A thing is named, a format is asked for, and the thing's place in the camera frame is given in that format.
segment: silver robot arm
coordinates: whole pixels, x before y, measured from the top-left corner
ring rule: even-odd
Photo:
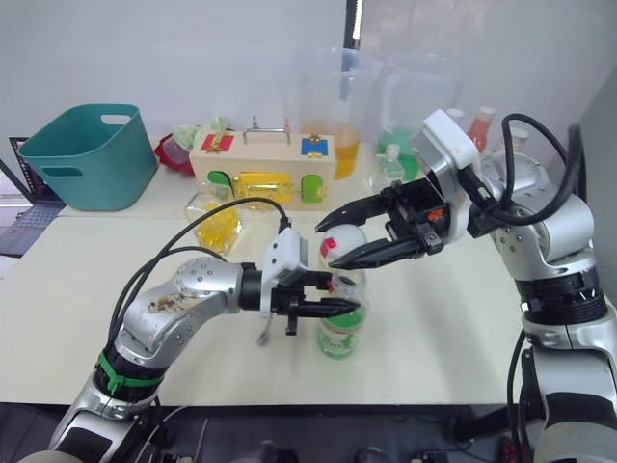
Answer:
[[[295,335],[298,317],[334,316],[357,307],[338,298],[305,300],[305,286],[328,289],[330,278],[308,270],[307,243],[291,228],[268,247],[261,271],[254,264],[189,260],[128,307],[49,449],[84,463],[124,461],[134,441],[144,437],[167,369],[205,322],[241,309],[282,314],[289,318],[287,334]]]
[[[545,170],[515,158],[517,213],[538,212],[556,192]],[[501,196],[503,157],[483,163]],[[544,409],[545,428],[534,461],[617,461],[617,317],[606,306],[591,244],[593,216],[572,195],[551,217],[491,233],[522,297],[523,387]]]
[[[443,111],[412,141],[426,178],[394,184],[329,214],[318,226],[362,225],[387,214],[389,239],[355,249],[331,263],[378,267],[439,252],[467,229],[490,234],[521,295],[523,386],[542,404],[545,427],[534,461],[617,462],[617,318],[600,288],[591,237],[593,216],[571,195],[551,216],[531,225],[489,220],[475,204],[497,205],[505,190],[502,154],[480,164],[477,150]],[[510,213],[539,212],[557,188],[543,167],[515,153]]]

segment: metal handle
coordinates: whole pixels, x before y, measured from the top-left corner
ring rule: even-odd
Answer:
[[[244,140],[245,145],[249,143],[247,138],[247,134],[249,132],[284,133],[287,136],[287,144],[291,145],[291,134],[289,133],[289,130],[285,128],[247,128],[244,132],[242,132],[242,139]]]

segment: black cable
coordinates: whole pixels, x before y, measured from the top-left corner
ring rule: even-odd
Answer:
[[[523,456],[526,457],[527,455],[532,455],[531,444],[529,443],[529,434],[527,433],[527,416],[524,388],[521,388],[521,393],[519,394],[519,428],[521,429],[521,439],[523,441]]]
[[[163,258],[166,258],[167,256],[171,256],[173,254],[186,252],[186,251],[198,251],[198,252],[201,252],[201,253],[208,254],[208,255],[212,256],[213,258],[220,259],[220,260],[225,260],[222,256],[220,256],[219,254],[215,253],[214,251],[211,251],[211,250],[209,250],[207,248],[203,248],[201,246],[183,246],[181,248],[171,249],[170,251],[165,253],[165,256],[163,256]],[[121,312],[122,305],[124,303],[124,299],[126,298],[126,294],[130,290],[130,288],[133,286],[135,281],[141,275],[143,275],[144,270],[148,267],[148,265],[152,261],[153,261],[153,259],[150,259],[148,262],[146,262],[144,265],[142,265],[140,267],[140,269],[137,272],[135,272],[135,274],[130,278],[130,280],[126,283],[126,285],[124,285],[124,288],[122,289],[122,293],[121,293],[120,297],[118,298],[118,301],[116,302],[116,306],[114,307],[114,312],[112,313],[112,319],[111,319],[111,322],[109,324],[109,335],[108,335],[109,338],[108,338],[108,340],[110,340],[111,335],[112,335],[113,330],[114,330],[114,327],[116,326],[116,324],[118,322],[118,318],[119,318],[119,315],[120,315],[120,312]]]
[[[512,443],[517,454],[517,459],[523,462],[523,451],[521,450],[521,439],[519,437],[519,426],[517,410],[514,405],[514,374],[517,369],[517,363],[519,357],[521,357],[521,350],[523,349],[524,342],[524,330],[519,333],[519,338],[514,346],[512,352],[512,359],[510,359],[510,368],[508,369],[508,383],[506,386],[507,402],[508,402],[508,424],[510,427],[510,433],[512,434]]]
[[[501,130],[503,131],[503,145],[505,149],[505,169],[506,169],[506,184],[503,196],[501,197],[501,210],[506,211],[512,205],[512,195],[514,193],[514,181],[516,179],[514,173],[514,148],[512,147],[512,132],[510,131],[510,121],[520,121],[526,123],[538,132],[540,132],[552,145],[553,148],[561,157],[564,164],[568,165],[568,153],[563,148],[563,145],[559,143],[557,137],[555,137],[550,130],[544,127],[541,123],[528,116],[527,114],[512,113],[508,114],[501,120]]]
[[[577,139],[580,150],[580,168],[578,169],[577,195],[587,203],[587,163],[585,162],[585,149],[582,145],[582,136]]]
[[[566,172],[561,180],[559,188],[557,189],[557,193],[546,206],[535,214],[526,216],[510,215],[497,207],[485,209],[485,212],[495,217],[503,224],[511,225],[513,227],[532,225],[551,217],[552,214],[559,210],[568,198],[570,198],[570,195],[575,192],[577,187],[578,169],[580,167],[582,148],[582,142],[580,141],[580,127],[578,125],[571,125],[568,128],[568,141],[568,146],[571,149],[571,152],[568,163],[566,164]],[[507,180],[509,181],[511,175],[508,174],[507,176]]]
[[[152,453],[152,455],[154,455],[153,461],[159,461],[158,457],[161,454],[161,451],[163,451],[163,448],[165,447],[166,430],[164,422],[165,417],[163,416],[163,407],[161,406],[161,400],[158,398],[158,396],[154,398],[154,406],[156,407],[156,424],[158,424],[158,438],[156,439],[156,443],[154,444],[154,452]]]
[[[212,217],[213,215],[225,209],[229,209],[230,207],[234,207],[236,205],[245,204],[245,203],[266,203],[274,207],[281,215],[281,220],[279,223],[279,232],[282,232],[286,227],[289,227],[291,225],[289,217],[287,217],[287,214],[285,214],[285,211],[283,210],[281,205],[277,203],[276,201],[273,201],[269,198],[242,198],[239,200],[234,200],[234,201],[230,201],[229,203],[219,205],[218,207],[215,207],[214,209],[207,211],[201,217],[194,220],[189,225],[184,227],[181,231],[179,231],[172,239],[168,241],[168,243],[165,246],[163,246],[163,248],[158,252],[158,254],[146,264],[146,268],[144,268],[144,270],[141,272],[141,277],[139,277],[139,281],[133,287],[133,290],[128,296],[128,299],[126,299],[126,301],[124,302],[124,306],[122,307],[120,313],[118,314],[118,320],[114,326],[113,331],[110,333],[110,336],[107,340],[108,346],[111,342],[114,341],[114,339],[118,335],[118,332],[120,331],[120,327],[122,324],[122,319],[124,317],[124,314],[128,310],[128,306],[130,306],[130,304],[135,300],[135,298],[137,297],[137,294],[141,290],[142,286],[144,285],[144,282],[149,277],[150,273],[152,273],[152,270],[154,269],[156,264],[159,262],[160,259],[166,256],[166,253],[168,253],[171,250],[172,246],[174,246],[175,243],[177,243],[180,240],[180,238],[182,238],[182,236],[184,236],[187,232],[192,230],[194,227],[196,227],[198,224],[200,224],[204,220]]]

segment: bottle cap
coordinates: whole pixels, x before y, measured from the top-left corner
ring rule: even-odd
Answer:
[[[349,300],[361,300],[366,289],[363,270],[335,269],[332,274],[332,293]]]
[[[527,138],[529,138],[529,132],[519,127],[512,127],[510,133],[512,134],[512,138],[516,138],[522,142],[525,142]]]
[[[445,113],[456,123],[459,123],[463,116],[465,116],[465,112],[459,108],[448,108],[445,110]]]
[[[394,161],[398,159],[398,154],[401,152],[401,147],[396,145],[395,143],[390,143],[386,147],[386,158],[390,161]]]
[[[492,121],[495,117],[495,108],[490,106],[480,106],[478,109],[477,119],[480,121]]]

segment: plastic pitcher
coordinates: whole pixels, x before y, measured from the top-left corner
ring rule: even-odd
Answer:
[[[407,180],[417,173],[409,138],[429,114],[453,104],[461,81],[458,63],[447,56],[413,53],[389,59],[389,75],[382,90],[379,152],[386,152],[389,144],[399,145],[399,162],[407,171]]]
[[[334,134],[335,178],[354,172],[360,141],[375,133],[375,81],[383,63],[359,50],[331,48],[299,55],[292,71],[290,120],[302,133]]]

